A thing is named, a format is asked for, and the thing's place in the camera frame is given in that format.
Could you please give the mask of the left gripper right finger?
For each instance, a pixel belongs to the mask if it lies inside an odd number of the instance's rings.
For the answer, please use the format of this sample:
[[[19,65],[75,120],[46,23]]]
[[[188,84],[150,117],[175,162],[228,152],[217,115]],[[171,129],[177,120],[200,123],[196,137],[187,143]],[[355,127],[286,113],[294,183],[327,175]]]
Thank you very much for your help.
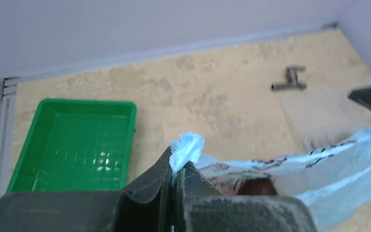
[[[285,196],[226,196],[188,162],[177,172],[176,232],[315,232],[310,210]]]

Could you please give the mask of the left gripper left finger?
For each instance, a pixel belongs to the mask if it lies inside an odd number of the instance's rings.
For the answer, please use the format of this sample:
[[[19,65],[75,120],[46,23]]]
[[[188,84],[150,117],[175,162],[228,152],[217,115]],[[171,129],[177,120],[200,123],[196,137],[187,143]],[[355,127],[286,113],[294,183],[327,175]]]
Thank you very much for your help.
[[[0,232],[168,232],[170,155],[167,148],[120,190],[5,194],[0,198]]]

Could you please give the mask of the dark red fake fruit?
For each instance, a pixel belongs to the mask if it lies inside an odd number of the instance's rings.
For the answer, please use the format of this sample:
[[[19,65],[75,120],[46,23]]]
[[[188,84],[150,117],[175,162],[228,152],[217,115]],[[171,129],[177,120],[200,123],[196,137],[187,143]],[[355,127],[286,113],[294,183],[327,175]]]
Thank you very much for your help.
[[[270,178],[258,178],[245,181],[237,191],[237,195],[272,196],[278,195],[278,193]]]

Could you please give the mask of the light blue plastic bag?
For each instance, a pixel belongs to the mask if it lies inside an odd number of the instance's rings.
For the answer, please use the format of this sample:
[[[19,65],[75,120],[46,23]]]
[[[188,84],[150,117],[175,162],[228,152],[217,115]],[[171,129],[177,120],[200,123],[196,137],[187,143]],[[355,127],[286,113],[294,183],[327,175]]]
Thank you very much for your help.
[[[177,172],[188,162],[226,196],[238,196],[248,179],[270,178],[278,193],[272,196],[292,197],[305,204],[316,232],[335,228],[371,201],[371,126],[322,149],[263,160],[217,160],[202,153],[204,142],[202,135],[190,131],[171,142],[169,164],[175,186]]]

